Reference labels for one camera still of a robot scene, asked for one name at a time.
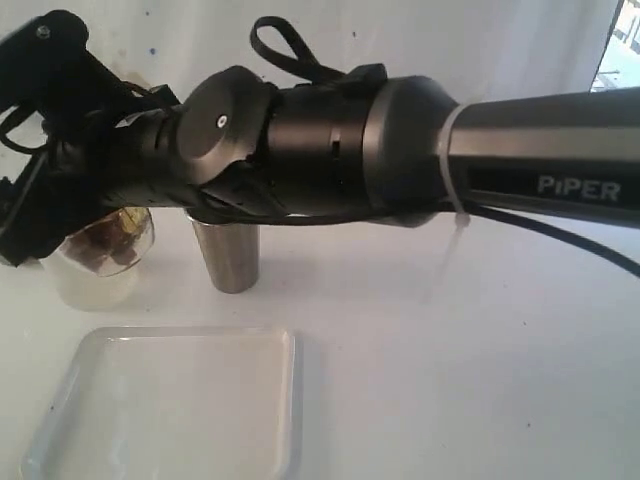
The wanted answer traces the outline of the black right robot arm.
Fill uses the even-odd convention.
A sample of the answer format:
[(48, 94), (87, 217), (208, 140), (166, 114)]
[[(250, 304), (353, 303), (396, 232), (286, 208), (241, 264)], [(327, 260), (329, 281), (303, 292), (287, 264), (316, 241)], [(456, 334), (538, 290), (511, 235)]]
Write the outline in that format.
[(69, 76), (19, 103), (47, 141), (1, 184), (1, 259), (19, 265), (124, 207), (214, 224), (413, 227), (443, 211), (639, 224), (639, 92), (462, 105), (368, 66), (279, 89), (243, 67), (171, 89)]

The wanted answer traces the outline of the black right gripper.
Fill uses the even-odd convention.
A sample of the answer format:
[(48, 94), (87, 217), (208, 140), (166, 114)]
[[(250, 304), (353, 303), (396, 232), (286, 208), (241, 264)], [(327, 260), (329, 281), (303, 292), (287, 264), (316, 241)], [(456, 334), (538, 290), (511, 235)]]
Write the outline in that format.
[(148, 190), (123, 180), (133, 164), (109, 139), (150, 109), (149, 89), (97, 67), (1, 70), (1, 143), (29, 160), (1, 179), (1, 261), (19, 266), (119, 208), (147, 207)]

